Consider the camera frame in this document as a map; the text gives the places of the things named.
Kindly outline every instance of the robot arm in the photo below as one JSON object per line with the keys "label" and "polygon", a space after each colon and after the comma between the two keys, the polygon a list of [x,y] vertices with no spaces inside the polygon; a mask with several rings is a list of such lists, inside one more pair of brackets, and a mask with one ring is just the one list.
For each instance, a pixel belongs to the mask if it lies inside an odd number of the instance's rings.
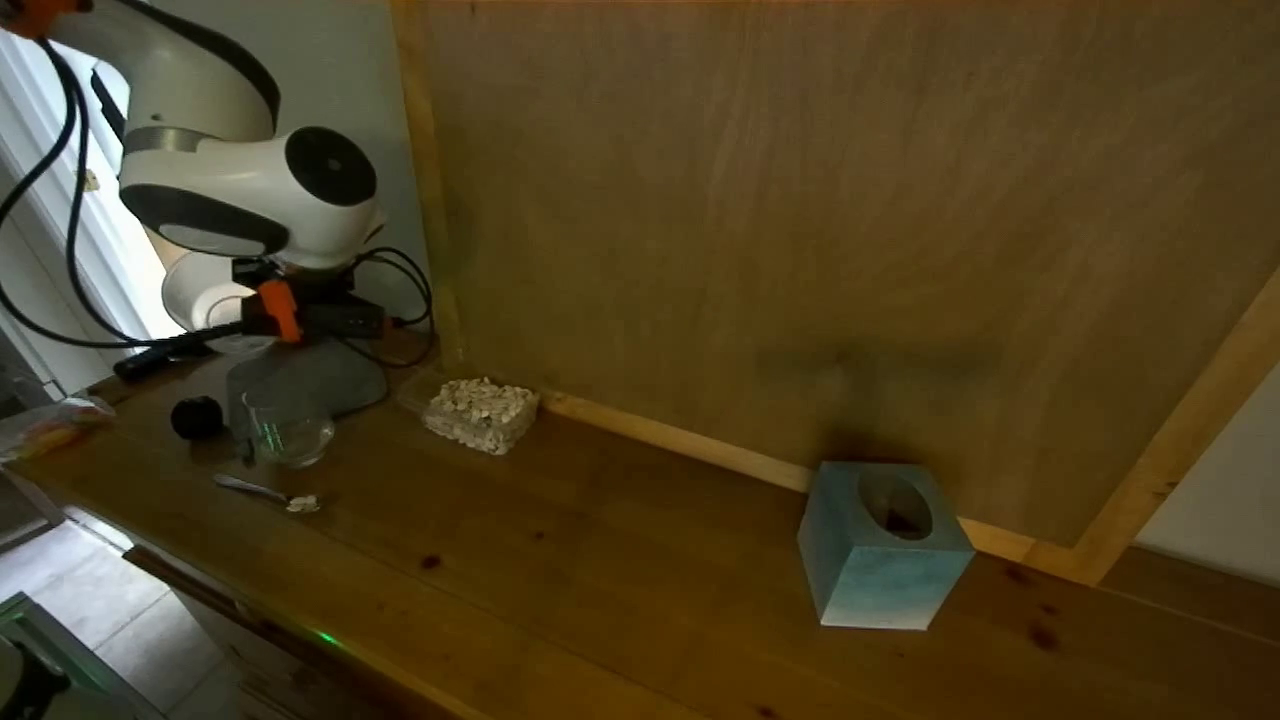
{"label": "robot arm", "polygon": [[278,90],[237,42],[140,0],[0,0],[25,38],[83,48],[130,84],[120,202],[143,229],[284,272],[345,272],[377,233],[377,173],[339,134],[274,138]]}

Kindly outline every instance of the tissue box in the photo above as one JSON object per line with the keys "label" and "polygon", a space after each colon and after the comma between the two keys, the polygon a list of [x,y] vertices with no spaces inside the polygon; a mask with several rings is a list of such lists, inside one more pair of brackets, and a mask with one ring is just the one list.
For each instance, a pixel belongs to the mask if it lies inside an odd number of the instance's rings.
{"label": "tissue box", "polygon": [[925,633],[971,545],[918,465],[820,465],[800,558],[823,627]]}

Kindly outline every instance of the wooden tabletop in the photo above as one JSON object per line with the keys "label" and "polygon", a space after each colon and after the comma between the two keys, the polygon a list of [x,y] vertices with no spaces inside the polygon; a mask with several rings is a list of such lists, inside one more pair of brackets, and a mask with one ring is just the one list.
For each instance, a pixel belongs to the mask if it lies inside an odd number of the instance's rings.
{"label": "wooden tabletop", "polygon": [[157,390],[25,469],[269,621],[461,718],[1267,718],[1277,643],[977,562],[932,633],[826,633],[803,497],[545,418],[508,457],[385,406],[296,483],[209,483]]}

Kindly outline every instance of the floor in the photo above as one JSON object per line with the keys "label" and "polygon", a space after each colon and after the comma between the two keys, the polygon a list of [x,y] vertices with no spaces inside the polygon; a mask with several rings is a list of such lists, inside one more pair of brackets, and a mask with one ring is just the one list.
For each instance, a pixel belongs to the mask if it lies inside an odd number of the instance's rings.
{"label": "floor", "polygon": [[63,519],[0,552],[0,601],[29,593],[158,718],[224,720],[239,714],[239,678],[173,587],[120,549]]}

